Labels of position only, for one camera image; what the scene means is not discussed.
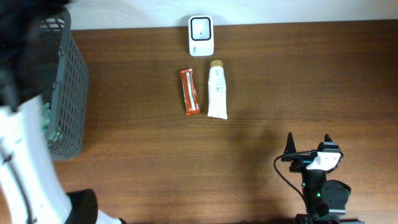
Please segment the white cream tube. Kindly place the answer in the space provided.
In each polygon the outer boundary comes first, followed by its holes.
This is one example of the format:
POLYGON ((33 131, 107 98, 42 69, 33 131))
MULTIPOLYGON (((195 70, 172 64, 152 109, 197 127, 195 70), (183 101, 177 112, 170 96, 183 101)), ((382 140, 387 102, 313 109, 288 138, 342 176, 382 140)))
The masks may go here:
POLYGON ((210 63, 208 77, 208 116, 228 119, 226 108, 226 79, 223 62, 213 60, 210 63))

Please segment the orange snack bar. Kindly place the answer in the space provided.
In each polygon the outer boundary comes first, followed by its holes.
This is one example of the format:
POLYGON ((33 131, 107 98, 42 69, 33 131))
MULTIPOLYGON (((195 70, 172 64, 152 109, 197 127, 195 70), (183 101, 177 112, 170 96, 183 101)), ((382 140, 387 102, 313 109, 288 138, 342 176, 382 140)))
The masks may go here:
POLYGON ((183 97, 186 110, 185 116, 200 114, 197 92, 193 82, 193 69, 188 68, 181 70, 179 71, 179 75, 182 81, 183 97))

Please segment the teal wipes packet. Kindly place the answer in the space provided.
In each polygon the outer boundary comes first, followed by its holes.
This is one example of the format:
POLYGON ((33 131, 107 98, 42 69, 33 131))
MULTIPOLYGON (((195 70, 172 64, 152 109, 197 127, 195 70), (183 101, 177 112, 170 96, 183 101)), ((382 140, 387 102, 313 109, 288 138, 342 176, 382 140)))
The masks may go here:
POLYGON ((43 105, 41 109, 41 117, 42 117, 42 134, 45 134, 48 126, 50 124, 50 103, 46 103, 43 105))

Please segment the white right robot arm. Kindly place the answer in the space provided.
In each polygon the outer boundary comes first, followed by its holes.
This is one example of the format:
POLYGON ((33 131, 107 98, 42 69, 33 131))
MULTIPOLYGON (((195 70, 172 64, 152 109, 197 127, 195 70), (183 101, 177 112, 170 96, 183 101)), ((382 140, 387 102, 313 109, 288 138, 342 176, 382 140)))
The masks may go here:
POLYGON ((276 157, 273 166, 278 175, 302 198, 306 213, 297 214, 298 224, 349 224, 361 223, 358 219, 342 219, 351 195, 351 187, 339 180, 327 180, 326 175, 338 168, 344 157, 340 147, 326 134, 316 149, 298 152, 292 133, 288 133, 282 155, 276 157), (289 162, 289 171, 302 176, 301 190, 291 184, 278 170, 277 161, 289 162))

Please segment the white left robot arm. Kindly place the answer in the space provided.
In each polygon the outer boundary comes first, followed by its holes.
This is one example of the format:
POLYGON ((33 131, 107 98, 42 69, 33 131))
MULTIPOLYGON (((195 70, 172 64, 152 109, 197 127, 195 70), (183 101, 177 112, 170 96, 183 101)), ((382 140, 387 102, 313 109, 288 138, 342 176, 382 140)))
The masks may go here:
POLYGON ((124 223, 98 208, 92 190, 67 194, 41 136, 42 82, 18 64, 30 25, 68 1, 1 1, 1 185, 14 223, 124 223))

